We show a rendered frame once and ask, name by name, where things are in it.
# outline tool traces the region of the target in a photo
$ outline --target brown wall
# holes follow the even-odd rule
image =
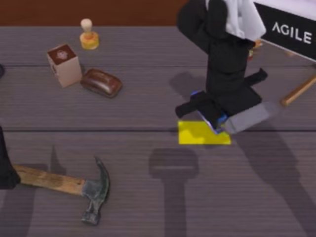
[[[187,0],[8,0],[0,26],[172,26]]]

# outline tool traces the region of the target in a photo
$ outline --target wooden stick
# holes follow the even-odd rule
[[[81,196],[81,191],[85,183],[84,179],[48,173],[21,165],[14,165],[13,167],[19,174],[22,184]]]
[[[291,93],[281,99],[281,104],[284,106],[288,106],[294,100],[296,100],[300,95],[302,95],[305,91],[307,91],[314,83],[316,82],[316,75],[309,78],[303,84],[299,85],[296,89],[294,89]]]

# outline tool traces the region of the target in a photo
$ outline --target yellow rectangle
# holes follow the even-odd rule
[[[229,134],[215,134],[204,121],[178,121],[180,145],[230,145]]]

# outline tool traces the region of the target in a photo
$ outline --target wooden table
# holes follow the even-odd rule
[[[0,191],[0,233],[10,237],[312,237],[316,235],[316,87],[279,116],[233,137],[230,146],[180,146],[176,105],[203,89],[206,55],[174,27],[95,29],[96,51],[80,28],[0,28],[0,124],[13,163],[97,178],[106,165],[111,196],[98,227],[80,222],[87,200],[18,186]],[[46,52],[68,43],[84,71],[119,77],[114,99],[79,84],[61,89]],[[279,100],[315,73],[312,63],[265,44],[247,73]],[[196,114],[186,119],[198,119]],[[152,160],[192,162],[195,176],[151,176]]]

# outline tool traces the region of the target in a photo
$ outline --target brown eyeglass case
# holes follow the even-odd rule
[[[115,97],[123,86],[120,79],[98,69],[88,70],[80,84],[84,88],[108,98]]]

